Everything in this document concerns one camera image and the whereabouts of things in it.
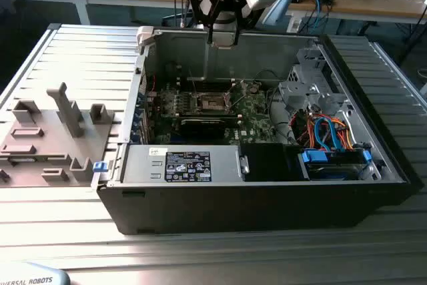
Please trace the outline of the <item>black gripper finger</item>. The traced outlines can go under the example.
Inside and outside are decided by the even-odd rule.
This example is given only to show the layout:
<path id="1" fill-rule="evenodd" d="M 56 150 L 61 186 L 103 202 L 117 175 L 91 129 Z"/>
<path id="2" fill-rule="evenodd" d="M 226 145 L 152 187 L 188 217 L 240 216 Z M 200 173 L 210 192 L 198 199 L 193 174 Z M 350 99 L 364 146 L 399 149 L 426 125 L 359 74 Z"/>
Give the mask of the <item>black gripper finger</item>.
<path id="1" fill-rule="evenodd" d="M 238 44 L 239 36 L 242 31 L 252 29 L 258 20 L 260 19 L 263 9 L 252 10 L 249 9 L 249 13 L 244 16 L 243 9 L 247 7 L 246 0 L 234 0 L 234 14 L 236 18 L 236 30 L 234 32 L 234 43 Z"/>
<path id="2" fill-rule="evenodd" d="M 207 28 L 207 43 L 212 44 L 214 23 L 222 10 L 223 0 L 209 0 L 211 6 L 207 14 L 202 11 L 202 1 L 203 0 L 189 0 L 194 19 L 199 24 L 202 24 L 205 28 Z"/>

